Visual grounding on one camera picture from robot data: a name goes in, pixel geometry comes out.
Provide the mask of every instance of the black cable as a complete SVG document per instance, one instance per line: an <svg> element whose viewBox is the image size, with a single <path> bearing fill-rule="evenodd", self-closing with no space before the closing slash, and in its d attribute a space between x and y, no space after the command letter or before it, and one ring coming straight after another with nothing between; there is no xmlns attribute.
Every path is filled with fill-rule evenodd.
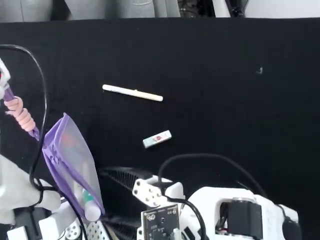
<svg viewBox="0 0 320 240"><path fill-rule="evenodd" d="M213 154L213 153L187 153L187 154L180 154L180 155L170 157L160 166L160 169L158 172L158 182L159 182L160 188L162 186L163 171L171 162L175 160L194 159L194 158L220 159L229 163L230 165L238 169L240 172L242 172L248 179L251 180L251 182L254 184L254 186L259 191L259 194L262 197L266 199L268 198L266 191L262 188L262 186L257 182L257 180L255 180L255 178L247 170L245 170L242 166L240 166L238 163L231 160L230 158L219 155L219 154Z"/></svg>
<svg viewBox="0 0 320 240"><path fill-rule="evenodd" d="M88 236L86 233L86 229L85 229L85 225L82 221L81 216L79 215L79 213L77 212L75 206L72 204L72 202L70 201L70 199L68 198L67 195L65 195L62 191L60 191L59 189L53 187L53 186L42 186L41 184L36 184L35 182L35 178L34 178L34 174L35 174L35 170L36 167L38 165L38 162L40 160L40 156L42 153L42 147L44 144L44 140L45 140L45 130L47 127L47 122L48 122L48 109L49 109L49 98L48 98L48 86L47 86L47 81L45 79L45 75L42 71L42 68L40 67L39 62L37 61L36 57L34 56L34 54L29 51L27 48L23 47L23 46L19 46L19 45L14 45L14 44L0 44L0 50L15 50L15 51L19 51L19 52L23 52L26 53L27 55L29 55L32 60L34 61L35 65L38 68L38 71L40 73L41 76L41 81L42 81L42 86L43 86L43 102L44 102L44 114L43 114L43 119L42 119L42 124L41 124L41 128L39 131L39 140L38 140L38 144L36 147L36 152L35 152L35 156L34 159L32 161L30 170L29 170L29 181L31 183L31 185L36 188L38 191L40 191L40 199L43 197L43 192L44 191L54 191L59 193L61 196L63 196L70 204L70 206L72 207L76 217L78 218L81 227L83 228L83 234L84 234L84 239L88 240Z"/></svg>
<svg viewBox="0 0 320 240"><path fill-rule="evenodd" d="M61 234L61 237L58 238L57 240L61 240L65 236L65 234L66 234L66 230L63 231L63 234Z"/></svg>
<svg viewBox="0 0 320 240"><path fill-rule="evenodd" d="M197 217L197 219L199 221L199 224L200 224L200 230L201 230L201 239L200 240L206 240L207 234L206 234L206 225L205 225L204 219L202 218L202 216L201 216L199 210L197 209L197 207L195 205L193 205L191 202L189 202L188 200L179 199L179 198L171 198L171 197L166 196L165 195L165 189L163 188L163 184L162 184L163 172L164 172L165 168L170 163L172 163L175 160L194 159L194 158L220 159L220 160L223 160L223 161L231 164L236 169L238 169L240 172L245 174L253 182L255 187L259 190L260 194L263 197L267 198L266 192L260 186L260 184L255 180L255 178L248 171L246 171L242 166L240 166L235 161L231 160L230 158L228 158L226 156L222 156L222 155L219 155L219 154L213 154L213 153L187 153L187 154L180 154L180 155L176 155L176 156L172 156L172 157L168 158L160 166L160 169L159 169L159 172L158 172L158 184L160 186L161 193L162 193L163 196L167 197L167 199L170 202L185 204L185 205L189 206L192 209L192 211L194 212L194 214Z"/></svg>

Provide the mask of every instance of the white marker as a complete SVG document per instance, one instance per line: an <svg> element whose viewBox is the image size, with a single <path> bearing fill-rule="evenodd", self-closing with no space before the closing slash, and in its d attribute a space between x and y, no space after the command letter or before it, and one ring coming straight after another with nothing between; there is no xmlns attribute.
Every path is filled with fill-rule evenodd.
<svg viewBox="0 0 320 240"><path fill-rule="evenodd" d="M106 85L106 84L102 86L102 89L110 92L115 92L118 94L125 94L125 95L134 96L137 98L149 99L149 100L158 101L158 102L162 102L164 99L163 96L146 93L138 90L127 89L127 88L118 87L118 86Z"/></svg>

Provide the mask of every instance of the white bracket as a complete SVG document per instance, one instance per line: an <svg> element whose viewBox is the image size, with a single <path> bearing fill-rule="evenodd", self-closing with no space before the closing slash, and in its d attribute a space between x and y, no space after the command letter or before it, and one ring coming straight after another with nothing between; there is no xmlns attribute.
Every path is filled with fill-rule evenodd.
<svg viewBox="0 0 320 240"><path fill-rule="evenodd" d="M162 196L159 187L152 186L141 178L135 181L132 194L145 205L153 208L167 202L167 198Z"/></svg>

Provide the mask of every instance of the translucent bag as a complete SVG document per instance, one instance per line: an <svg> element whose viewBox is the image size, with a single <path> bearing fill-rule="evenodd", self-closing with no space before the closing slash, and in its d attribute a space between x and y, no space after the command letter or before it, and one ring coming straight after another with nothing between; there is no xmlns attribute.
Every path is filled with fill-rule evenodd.
<svg viewBox="0 0 320 240"><path fill-rule="evenodd" d="M75 122L64 113L45 135L42 148L45 162L60 190L84 219L83 191L105 214L93 156Z"/></svg>

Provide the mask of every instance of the black tablecloth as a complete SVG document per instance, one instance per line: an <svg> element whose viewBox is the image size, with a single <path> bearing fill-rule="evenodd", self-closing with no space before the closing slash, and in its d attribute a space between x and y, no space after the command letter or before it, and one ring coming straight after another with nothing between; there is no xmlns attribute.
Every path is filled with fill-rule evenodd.
<svg viewBox="0 0 320 240"><path fill-rule="evenodd" d="M29 48L50 93L48 129L68 113L97 168L157 172L168 157L209 152L241 164L275 203L298 211L305 238L319 226L320 34L318 19L130 19L0 25L0 43ZM28 56L0 52L11 86L38 125L40 76ZM155 93L163 102L103 92L102 84ZM35 141L1 107L1 153L28 170ZM165 130L172 139L145 150ZM52 183L42 162L38 177ZM255 191L221 161L173 163L165 174L189 196L201 186ZM108 210L132 210L101 181Z"/></svg>

